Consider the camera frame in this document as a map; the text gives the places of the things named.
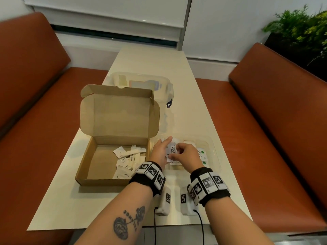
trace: open cardboard box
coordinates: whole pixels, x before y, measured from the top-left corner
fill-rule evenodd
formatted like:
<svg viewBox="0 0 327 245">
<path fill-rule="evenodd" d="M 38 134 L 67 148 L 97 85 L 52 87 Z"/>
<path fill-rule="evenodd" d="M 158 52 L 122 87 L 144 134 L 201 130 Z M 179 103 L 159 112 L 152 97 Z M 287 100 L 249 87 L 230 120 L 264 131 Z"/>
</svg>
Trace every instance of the open cardboard box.
<svg viewBox="0 0 327 245">
<path fill-rule="evenodd" d="M 159 130 L 160 108 L 153 91 L 142 88 L 87 85 L 81 91 L 82 132 L 92 136 L 86 148 L 76 181 L 87 186 L 125 186 L 129 180 L 112 179 L 118 158 L 113 150 L 132 145 L 146 148 Z"/>
</svg>

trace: wire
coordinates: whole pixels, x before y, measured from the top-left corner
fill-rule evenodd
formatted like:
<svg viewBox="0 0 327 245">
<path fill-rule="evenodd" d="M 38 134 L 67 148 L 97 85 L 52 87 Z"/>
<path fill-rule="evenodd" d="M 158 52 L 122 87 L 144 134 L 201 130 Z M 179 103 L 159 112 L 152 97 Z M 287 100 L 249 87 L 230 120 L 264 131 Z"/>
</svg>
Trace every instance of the wire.
<svg viewBox="0 0 327 245">
<path fill-rule="evenodd" d="M 153 223 L 154 223 L 154 245 L 156 245 L 157 243 L 157 232 L 156 232 L 156 209 L 158 209 L 159 207 L 154 207 L 154 211 L 153 211 Z"/>
<path fill-rule="evenodd" d="M 199 218 L 200 218 L 201 228 L 202 228 L 202 244 L 204 245 L 204 231 L 203 231 L 202 219 L 201 219 L 201 216 L 200 216 L 200 214 L 198 213 L 197 210 L 193 210 L 193 211 L 195 211 L 199 215 Z M 154 237 L 156 237 L 156 225 L 155 224 L 154 224 Z"/>
</svg>

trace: person's right hand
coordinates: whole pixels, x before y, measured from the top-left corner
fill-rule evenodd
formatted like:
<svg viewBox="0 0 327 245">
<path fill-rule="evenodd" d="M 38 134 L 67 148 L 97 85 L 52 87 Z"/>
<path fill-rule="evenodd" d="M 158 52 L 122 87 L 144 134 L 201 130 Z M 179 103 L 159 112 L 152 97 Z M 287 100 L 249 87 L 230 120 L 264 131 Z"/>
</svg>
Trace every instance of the person's right hand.
<svg viewBox="0 0 327 245">
<path fill-rule="evenodd" d="M 203 164 L 198 154 L 198 149 L 192 144 L 179 143 L 176 145 L 177 153 L 169 154 L 168 158 L 179 161 L 189 173 L 195 169 L 202 168 Z"/>
</svg>

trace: white table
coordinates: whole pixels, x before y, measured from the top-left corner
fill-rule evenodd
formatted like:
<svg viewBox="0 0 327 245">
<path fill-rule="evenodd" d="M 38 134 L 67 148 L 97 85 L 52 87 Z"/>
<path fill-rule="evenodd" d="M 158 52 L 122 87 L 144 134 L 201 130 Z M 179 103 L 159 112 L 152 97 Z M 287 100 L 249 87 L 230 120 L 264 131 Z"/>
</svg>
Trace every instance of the white table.
<svg viewBox="0 0 327 245">
<path fill-rule="evenodd" d="M 212 138 L 220 161 L 220 174 L 231 191 L 231 198 L 251 217 L 184 53 L 140 45 L 126 46 L 120 50 L 108 75 L 117 71 L 159 75 L 170 79 L 174 85 L 175 97 L 172 107 L 167 110 L 167 132 Z M 77 132 L 28 230 L 86 228 L 117 195 L 112 189 L 80 188 L 75 181 L 89 139 L 81 130 Z M 188 181 L 189 179 L 167 175 L 166 184 L 172 190 L 171 210 L 166 217 L 156 217 L 157 225 L 200 223 L 198 216 L 183 216 L 179 211 L 179 185 Z M 209 223 L 204 208 L 200 206 L 199 210 L 203 222 Z M 152 210 L 145 218 L 144 225 L 153 225 Z"/>
</svg>

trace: bench cushion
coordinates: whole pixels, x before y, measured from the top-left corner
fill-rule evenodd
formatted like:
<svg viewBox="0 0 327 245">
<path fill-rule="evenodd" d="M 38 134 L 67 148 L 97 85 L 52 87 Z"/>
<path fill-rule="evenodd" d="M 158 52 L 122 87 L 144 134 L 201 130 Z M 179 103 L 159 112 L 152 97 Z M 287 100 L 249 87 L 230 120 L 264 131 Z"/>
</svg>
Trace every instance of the bench cushion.
<svg viewBox="0 0 327 245">
<path fill-rule="evenodd" d="M 81 89 L 107 73 L 70 68 L 0 140 L 1 243 L 68 243 L 70 230 L 26 230 L 80 127 Z"/>
<path fill-rule="evenodd" d="M 253 221 L 264 232 L 324 230 L 313 202 L 229 82 L 197 83 Z"/>
<path fill-rule="evenodd" d="M 327 83 L 259 43 L 229 77 L 327 208 Z"/>
<path fill-rule="evenodd" d="M 0 128 L 69 62 L 43 14 L 0 22 Z"/>
</svg>

